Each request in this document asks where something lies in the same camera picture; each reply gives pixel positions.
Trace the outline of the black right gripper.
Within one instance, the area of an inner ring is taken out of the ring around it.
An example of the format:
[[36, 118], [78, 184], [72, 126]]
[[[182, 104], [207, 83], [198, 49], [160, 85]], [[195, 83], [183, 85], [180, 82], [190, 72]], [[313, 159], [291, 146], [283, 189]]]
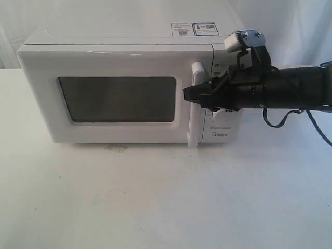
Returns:
[[[263, 72], [231, 67], [223, 75], [212, 78], [211, 82], [206, 81], [184, 88], [184, 100], [196, 102], [201, 108], [209, 108], [212, 111], [264, 108], [262, 79]], [[207, 94], [211, 94], [212, 98], [201, 98]]]

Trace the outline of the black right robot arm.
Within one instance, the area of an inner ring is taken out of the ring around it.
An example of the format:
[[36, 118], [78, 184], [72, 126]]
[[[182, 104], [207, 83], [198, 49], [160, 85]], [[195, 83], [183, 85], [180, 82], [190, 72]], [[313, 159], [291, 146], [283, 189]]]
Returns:
[[271, 67], [261, 72], [237, 67], [184, 89], [186, 101], [210, 110], [303, 109], [331, 111], [331, 68]]

